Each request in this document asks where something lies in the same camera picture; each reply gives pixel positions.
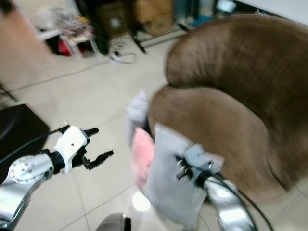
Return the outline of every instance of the white cable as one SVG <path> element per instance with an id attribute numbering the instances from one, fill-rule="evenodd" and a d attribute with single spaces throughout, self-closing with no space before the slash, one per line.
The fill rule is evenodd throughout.
<path id="1" fill-rule="evenodd" d="M 117 37 L 110 42 L 110 55 L 109 59 L 122 63 L 122 64 L 134 64 L 138 60 L 138 56 L 135 53 L 129 52 L 121 54 L 119 51 L 124 49 L 126 42 L 122 37 Z"/>

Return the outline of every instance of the gray cloth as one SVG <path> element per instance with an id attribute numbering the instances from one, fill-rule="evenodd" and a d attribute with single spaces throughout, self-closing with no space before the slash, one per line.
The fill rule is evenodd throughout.
<path id="1" fill-rule="evenodd" d="M 139 92 L 130 102 L 127 109 L 127 140 L 131 147 L 135 129 L 147 127 L 149 101 L 144 91 Z"/>
<path id="2" fill-rule="evenodd" d="M 167 218 L 194 229 L 206 192 L 198 189 L 188 177 L 176 179 L 181 166 L 175 154 L 182 155 L 192 142 L 174 130 L 155 126 L 155 152 L 144 188 L 152 206 Z"/>

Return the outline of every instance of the red object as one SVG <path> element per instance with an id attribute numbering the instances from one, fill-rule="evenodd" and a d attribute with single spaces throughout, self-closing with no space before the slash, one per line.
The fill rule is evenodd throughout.
<path id="1" fill-rule="evenodd" d="M 85 51 L 82 47 L 79 47 L 80 52 L 83 54 L 83 52 Z M 66 55 L 66 56 L 71 56 L 71 52 L 69 51 L 69 48 L 67 47 L 67 45 L 63 42 L 63 41 L 59 41 L 58 43 L 58 50 L 61 54 Z"/>

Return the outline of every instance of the black cable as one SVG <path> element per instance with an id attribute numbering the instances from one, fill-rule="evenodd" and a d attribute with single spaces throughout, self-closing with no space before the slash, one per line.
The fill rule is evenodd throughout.
<path id="1" fill-rule="evenodd" d="M 259 209 L 259 207 L 255 204 L 255 202 L 253 202 L 245 193 L 243 193 L 241 190 L 239 190 L 239 193 L 247 200 L 249 201 L 249 203 L 255 208 L 256 211 L 259 212 L 259 214 L 262 216 L 262 218 L 265 220 L 267 226 L 269 227 L 269 229 L 271 231 L 274 231 L 274 228 L 272 227 L 270 221 L 267 219 L 267 217 L 265 216 L 265 214 L 261 211 L 261 209 Z"/>
<path id="2" fill-rule="evenodd" d="M 122 42 L 121 44 L 116 43 L 115 46 L 117 49 L 122 49 L 124 46 L 125 46 L 125 42 Z M 134 53 L 127 53 L 127 54 L 122 54 L 122 56 L 124 55 L 135 55 L 135 57 L 137 57 L 136 54 Z M 137 61 L 137 58 L 134 58 L 133 61 L 130 63 L 130 62 L 125 62 L 125 61 L 121 61 L 120 63 L 123 63 L 123 64 L 134 64 L 135 62 Z M 22 89 L 25 89 L 25 88 L 29 88 L 29 87 L 33 87 L 33 86 L 36 86 L 36 85 L 39 85 L 39 84 L 43 84 L 43 83 L 47 83 L 47 82 L 51 82 L 53 80 L 56 80 L 56 79 L 60 79 L 60 78 L 64 78 L 64 77 L 68 77 L 68 76 L 72 76 L 72 75 L 75 75 L 75 74 L 79 74 L 81 72 L 84 72 L 84 71 L 88 71 L 92 68 L 95 68 L 97 66 L 100 66 L 100 65 L 104 65 L 104 64 L 107 64 L 109 63 L 109 60 L 106 61 L 106 62 L 103 62 L 103 63 L 98 63 L 98 64 L 94 64 L 90 67 L 86 67 L 85 69 L 82 69 L 82 70 L 78 70 L 78 71 L 75 71 L 73 73 L 69 73 L 69 74 L 65 74 L 65 75 L 62 75 L 62 76 L 58 76 L 58 77 L 54 77 L 54 78 L 51 78 L 51 79 L 47 79 L 47 80 L 43 80 L 43 81 L 40 81 L 40 82 L 36 82 L 36 83 L 33 83 L 33 84 L 28 84 L 28 85 L 25 85 L 25 86 L 22 86 L 22 87 L 19 87 L 19 88 L 16 88 L 16 89 L 13 89 L 13 90 L 10 90 L 8 91 L 9 93 L 12 93 L 14 91 L 18 91 L 18 90 L 22 90 Z"/>
<path id="3" fill-rule="evenodd" d="M 57 129 L 57 130 L 50 131 L 50 132 L 48 132 L 48 133 L 45 133 L 45 134 L 43 134 L 43 135 L 40 135 L 40 136 L 38 136 L 38 137 L 36 137 L 36 138 L 30 140 L 28 143 L 26 143 L 26 144 L 24 144 L 23 146 L 17 148 L 15 151 L 13 151 L 13 152 L 10 153 L 9 155 L 7 155 L 4 159 L 0 160 L 0 165 L 1 165 L 2 163 L 4 163 L 4 162 L 8 161 L 9 159 L 13 158 L 14 155 L 16 155 L 16 153 L 18 153 L 19 151 L 25 149 L 25 148 L 28 147 L 29 145 L 31 145 L 31 144 L 37 142 L 37 141 L 40 140 L 40 139 L 43 139 L 43 138 L 48 137 L 48 136 L 50 136 L 51 134 L 54 134 L 54 133 L 56 133 L 56 132 L 60 132 L 61 129 L 63 129 L 63 128 L 59 128 L 59 129 Z"/>
<path id="4" fill-rule="evenodd" d="M 204 172 L 204 170 L 202 168 L 199 167 L 194 167 L 191 165 L 188 165 L 189 167 L 193 167 L 199 171 Z M 243 205 L 246 205 L 246 203 L 242 200 L 242 198 L 237 194 L 237 192 L 235 192 L 228 184 L 226 184 L 224 182 L 224 180 L 226 180 L 221 174 L 217 173 L 212 175 L 215 179 L 217 179 L 220 183 L 222 183 L 223 186 L 225 186 L 227 189 L 229 189 L 235 196 L 237 196 L 237 198 L 240 200 L 240 202 Z M 266 222 L 268 228 L 270 231 L 274 231 L 274 228 L 272 227 L 270 221 L 267 219 L 267 217 L 265 216 L 265 214 L 261 211 L 261 209 L 255 204 L 255 202 L 253 202 L 253 200 L 251 200 L 246 194 L 244 194 L 241 190 L 237 189 L 238 192 L 256 209 L 256 211 L 258 211 L 258 213 L 262 216 L 262 218 L 264 219 L 264 221 Z"/>

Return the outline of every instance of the brown upholstered chair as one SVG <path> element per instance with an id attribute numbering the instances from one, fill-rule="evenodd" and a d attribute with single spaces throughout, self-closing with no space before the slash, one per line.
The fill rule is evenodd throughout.
<path id="1" fill-rule="evenodd" d="M 156 122 L 225 158 L 222 174 L 256 201 L 308 176 L 308 30 L 257 15 L 215 20 L 171 49 Z"/>

